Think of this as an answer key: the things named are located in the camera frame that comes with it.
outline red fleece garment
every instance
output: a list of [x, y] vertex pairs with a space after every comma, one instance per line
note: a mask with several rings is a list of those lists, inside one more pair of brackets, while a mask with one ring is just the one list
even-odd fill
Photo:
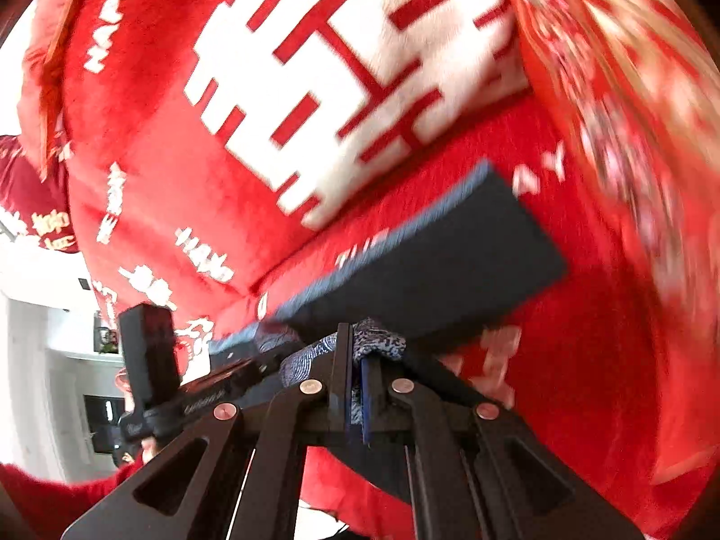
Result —
[[[501, 28], [481, 40], [485, 52], [477, 58], [488, 59], [481, 94], [490, 95], [508, 64], [517, 63], [504, 0], [484, 0], [484, 13], [472, 16], [477, 0], [259, 1], [85, 0], [77, 17], [63, 85], [75, 153], [68, 163], [71, 212], [95, 287], [113, 314], [148, 298], [167, 304], [176, 308], [176, 327], [202, 351], [208, 335], [271, 314], [334, 270], [344, 254], [440, 198], [478, 160], [489, 159], [509, 184], [516, 172], [530, 171], [538, 192], [520, 200], [557, 243], [569, 273], [509, 320], [523, 330], [506, 378], [516, 389], [516, 409], [541, 441], [644, 531], [672, 527], [703, 479], [672, 481], [677, 485], [668, 493], [652, 483], [659, 460], [656, 361], [665, 354], [648, 320], [652, 287], [627, 261], [622, 238], [600, 216], [575, 159], [566, 156], [562, 172], [544, 166], [544, 154], [557, 156], [560, 136], [534, 96], [490, 104], [448, 123], [444, 134], [436, 128], [454, 115], [456, 101], [474, 106], [462, 87], [469, 66], [463, 51], [480, 41], [461, 30], [462, 22], [469, 18], [481, 35]], [[343, 17], [350, 9], [361, 12], [352, 22]], [[219, 30], [226, 22], [232, 29]], [[377, 43], [359, 37], [355, 26], [377, 28], [362, 33]], [[457, 30], [444, 32], [447, 26]], [[392, 48], [400, 32], [402, 46]], [[225, 67], [222, 77], [215, 75], [220, 84], [196, 72], [201, 34], [218, 42], [201, 46], [201, 54], [228, 55], [213, 65]], [[246, 41], [231, 54], [237, 43], [226, 36], [240, 34]], [[468, 41], [453, 41], [457, 34]], [[420, 62], [402, 56], [424, 54], [426, 46], [437, 48]], [[448, 50], [455, 62], [433, 64]], [[383, 64], [387, 58], [407, 64], [393, 67], [395, 75]], [[193, 75], [208, 77], [204, 91]], [[325, 75], [334, 80], [328, 84]], [[418, 75], [429, 81], [391, 99], [393, 87]], [[226, 88], [227, 80], [235, 86]], [[435, 82], [445, 86], [434, 90]], [[357, 99], [343, 97], [358, 90]], [[323, 97], [337, 92], [343, 95], [332, 103]], [[240, 93], [247, 96], [230, 108]], [[291, 93], [297, 103], [287, 106]], [[377, 103], [366, 108], [366, 99]], [[365, 113], [340, 119], [330, 136], [321, 127], [334, 111], [357, 107]], [[397, 119], [398, 108], [405, 117]], [[314, 142], [294, 145], [312, 127]], [[335, 159], [328, 149], [343, 139], [360, 144], [359, 154], [341, 160], [332, 176], [312, 179], [311, 167]], [[387, 162], [373, 162], [370, 181], [366, 169], [378, 157]], [[314, 194], [302, 202], [308, 177]], [[360, 189], [361, 183], [369, 185]], [[112, 216], [110, 186], [122, 190], [121, 213]], [[338, 197], [334, 219], [325, 227], [307, 225], [308, 213]], [[470, 344], [464, 355], [462, 375], [482, 374], [484, 352]], [[412, 529], [407, 506], [323, 450], [309, 454], [303, 497], [368, 535], [404, 539]]]
[[14, 231], [41, 248], [78, 251], [68, 208], [68, 173], [58, 162], [41, 182], [16, 136], [0, 136], [0, 207], [17, 214]]
[[37, 0], [32, 17], [30, 46], [22, 59], [22, 96], [17, 104], [20, 121], [20, 142], [30, 164], [38, 172], [43, 171], [45, 160], [42, 146], [42, 129], [48, 127], [52, 134], [55, 123], [43, 124], [48, 101], [57, 97], [61, 74], [49, 72], [50, 48], [66, 16], [70, 0]]
[[[718, 94], [720, 76], [700, 37], [672, 2], [618, 0], [611, 14], [618, 25], [610, 29], [600, 21], [602, 15], [596, 18], [590, 12], [606, 6], [603, 1], [510, 0], [528, 79], [561, 131], [566, 151], [578, 158], [579, 174], [598, 213], [621, 238], [639, 281], [666, 285], [663, 295], [646, 293], [660, 409], [652, 477], [666, 482], [707, 463], [720, 445], [715, 256], [720, 178], [702, 158], [704, 151], [698, 151], [717, 146], [703, 138], [703, 124], [716, 117], [703, 100]], [[630, 8], [644, 10], [642, 20], [630, 21]], [[672, 34], [660, 30], [656, 18], [673, 26]], [[612, 51], [617, 51], [617, 34], [633, 34], [635, 44], [623, 46], [616, 59]], [[575, 51], [588, 47], [589, 64], [580, 61], [583, 55], [567, 53], [563, 43], [569, 42]], [[650, 57], [660, 63], [656, 74], [662, 84], [649, 79], [642, 59]], [[697, 101], [672, 97], [685, 81], [695, 83]], [[600, 99], [618, 108], [622, 117], [614, 118], [612, 132], [593, 143], [588, 131], [593, 130]], [[684, 113], [685, 106], [701, 109]], [[624, 140], [619, 154], [617, 140]], [[669, 205], [669, 214], [661, 202]], [[660, 223], [666, 218], [668, 229]], [[671, 243], [679, 246], [683, 263], [675, 267], [672, 279], [659, 281], [660, 255], [676, 249], [668, 247]]]
[[104, 480], [78, 485], [42, 481], [0, 463], [0, 485], [38, 540], [60, 540], [63, 532], [100, 499], [142, 467], [141, 460], [119, 469]]

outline metal screw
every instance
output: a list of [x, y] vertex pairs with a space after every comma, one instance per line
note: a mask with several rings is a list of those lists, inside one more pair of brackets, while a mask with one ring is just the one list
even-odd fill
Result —
[[321, 389], [323, 389], [323, 383], [318, 382], [317, 379], [306, 379], [300, 384], [300, 391], [303, 394], [317, 394]]
[[222, 404], [218, 404], [212, 411], [212, 415], [215, 416], [217, 420], [229, 420], [237, 413], [238, 409], [229, 402], [223, 402]]
[[483, 420], [494, 420], [500, 415], [500, 409], [489, 402], [478, 404], [475, 413]]
[[392, 389], [398, 394], [409, 394], [415, 389], [415, 384], [411, 379], [401, 377], [393, 380]]

